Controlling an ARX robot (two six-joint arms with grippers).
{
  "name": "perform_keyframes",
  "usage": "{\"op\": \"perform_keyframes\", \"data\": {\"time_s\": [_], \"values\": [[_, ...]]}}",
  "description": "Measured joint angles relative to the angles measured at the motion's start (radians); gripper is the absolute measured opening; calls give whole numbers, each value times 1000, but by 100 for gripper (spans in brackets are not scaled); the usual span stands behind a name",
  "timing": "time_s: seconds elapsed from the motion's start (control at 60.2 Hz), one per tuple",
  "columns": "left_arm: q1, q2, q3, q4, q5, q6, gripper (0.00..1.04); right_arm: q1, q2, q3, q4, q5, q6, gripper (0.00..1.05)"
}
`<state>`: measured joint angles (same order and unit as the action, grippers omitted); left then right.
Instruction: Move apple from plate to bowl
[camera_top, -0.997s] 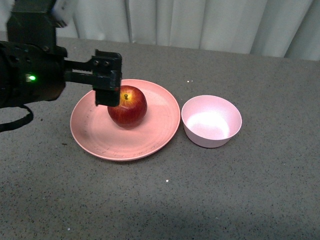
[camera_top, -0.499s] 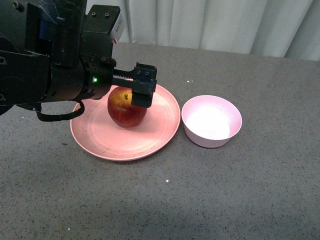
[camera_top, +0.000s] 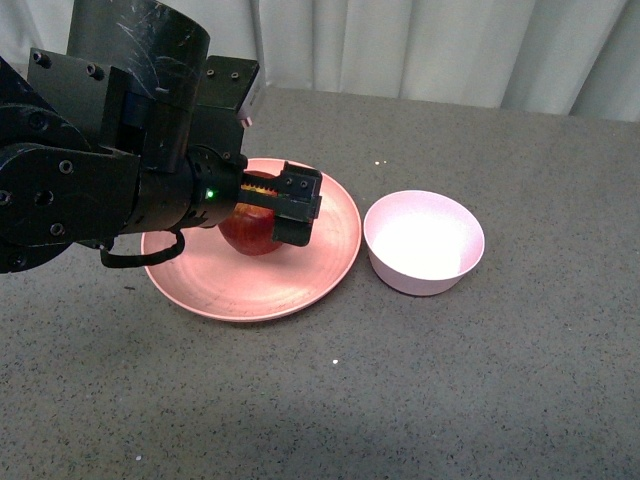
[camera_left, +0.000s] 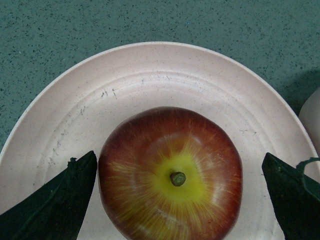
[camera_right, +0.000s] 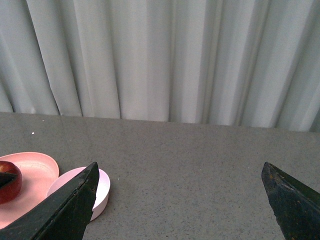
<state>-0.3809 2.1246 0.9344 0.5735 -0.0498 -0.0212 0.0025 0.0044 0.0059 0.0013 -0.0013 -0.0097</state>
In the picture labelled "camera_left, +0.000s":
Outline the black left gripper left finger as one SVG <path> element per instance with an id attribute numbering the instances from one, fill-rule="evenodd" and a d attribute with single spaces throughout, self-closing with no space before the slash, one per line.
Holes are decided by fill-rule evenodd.
<path id="1" fill-rule="evenodd" d="M 0 216 L 2 240 L 75 240 L 82 227 L 97 174 L 89 151 Z"/>

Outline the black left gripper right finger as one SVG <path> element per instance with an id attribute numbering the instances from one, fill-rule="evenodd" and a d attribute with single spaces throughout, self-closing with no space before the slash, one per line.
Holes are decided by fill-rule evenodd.
<path id="1" fill-rule="evenodd" d="M 306 165 L 319 160 L 311 157 L 294 168 L 269 152 L 264 157 L 267 190 L 286 240 L 320 238 L 320 183 L 305 174 Z"/>

